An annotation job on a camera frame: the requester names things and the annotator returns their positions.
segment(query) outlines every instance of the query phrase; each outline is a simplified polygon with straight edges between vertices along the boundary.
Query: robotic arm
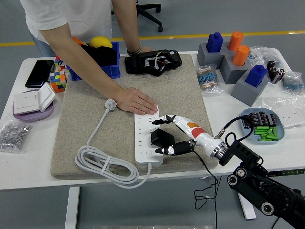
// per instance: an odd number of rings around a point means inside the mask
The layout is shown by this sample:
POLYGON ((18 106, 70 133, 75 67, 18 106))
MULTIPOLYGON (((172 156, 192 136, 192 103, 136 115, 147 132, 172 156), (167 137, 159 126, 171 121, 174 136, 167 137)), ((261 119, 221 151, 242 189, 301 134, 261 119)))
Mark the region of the robotic arm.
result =
POLYGON ((191 140, 156 149, 156 153, 181 155, 192 152, 194 146, 198 145, 204 148, 209 157, 216 157, 222 166, 225 166, 234 155, 237 156, 242 162, 228 177, 230 188, 239 192, 263 214, 281 217, 296 229, 304 228, 305 200, 301 191, 292 190, 268 178, 268 171, 262 167, 263 159, 240 140, 235 140, 228 147, 220 139, 224 129, 213 138, 192 120, 177 115, 162 116, 152 124, 169 123, 175 123, 191 140))

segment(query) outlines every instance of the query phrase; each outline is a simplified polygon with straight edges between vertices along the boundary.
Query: office chair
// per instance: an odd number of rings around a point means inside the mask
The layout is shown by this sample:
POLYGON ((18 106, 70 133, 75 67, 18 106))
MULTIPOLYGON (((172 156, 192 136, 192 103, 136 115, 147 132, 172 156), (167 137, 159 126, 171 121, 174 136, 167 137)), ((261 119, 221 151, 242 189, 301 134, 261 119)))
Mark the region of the office chair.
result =
POLYGON ((138 0, 136 0, 135 2, 137 4, 137 17, 140 14, 140 15, 146 17, 147 19, 153 21, 154 23, 159 25, 158 31, 162 32, 163 31, 162 23, 159 20, 157 20, 155 17, 150 15, 148 12, 146 12, 146 10, 156 8, 156 12, 159 13, 161 11, 161 4, 145 4, 145 5, 140 5, 138 0))

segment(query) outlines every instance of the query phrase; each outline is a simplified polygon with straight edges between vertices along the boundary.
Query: human hand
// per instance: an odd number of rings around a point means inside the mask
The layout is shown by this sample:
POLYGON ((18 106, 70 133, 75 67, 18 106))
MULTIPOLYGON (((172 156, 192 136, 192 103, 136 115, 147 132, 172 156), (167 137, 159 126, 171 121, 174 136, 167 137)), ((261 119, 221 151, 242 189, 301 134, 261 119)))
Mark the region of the human hand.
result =
POLYGON ((137 115, 153 115, 158 111, 156 103, 134 87, 120 90, 114 100, 118 108, 137 115))
POLYGON ((151 52, 153 49, 151 47, 143 46, 141 47, 141 52, 151 52))

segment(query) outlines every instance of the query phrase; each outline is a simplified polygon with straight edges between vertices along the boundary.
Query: rubik's cube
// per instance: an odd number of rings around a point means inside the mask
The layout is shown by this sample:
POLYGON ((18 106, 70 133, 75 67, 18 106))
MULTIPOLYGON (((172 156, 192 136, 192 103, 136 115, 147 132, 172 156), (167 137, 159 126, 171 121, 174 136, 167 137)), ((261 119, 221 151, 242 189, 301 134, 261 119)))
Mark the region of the rubik's cube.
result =
POLYGON ((50 73, 49 81, 51 87, 56 93, 63 92, 67 85, 67 77, 65 71, 50 73))
POLYGON ((56 58, 55 58, 55 66, 56 66, 57 71, 59 71, 59 72, 66 69, 65 63, 57 55, 56 55, 56 58))

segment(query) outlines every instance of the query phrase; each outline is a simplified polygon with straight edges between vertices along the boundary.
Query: purple dish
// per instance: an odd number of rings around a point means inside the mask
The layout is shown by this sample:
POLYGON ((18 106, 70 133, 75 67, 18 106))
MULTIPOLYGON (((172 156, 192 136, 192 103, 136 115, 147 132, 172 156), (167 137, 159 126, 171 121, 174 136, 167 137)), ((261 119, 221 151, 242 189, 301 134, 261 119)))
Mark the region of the purple dish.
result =
POLYGON ((30 112, 30 113, 25 113, 25 114, 14 114, 14 103, 13 103, 13 115, 15 118, 17 118, 19 120, 34 122, 34 121, 41 120, 41 119, 48 117, 52 113, 53 107, 54 107, 54 102, 52 102, 44 112, 35 111, 35 112, 30 112))

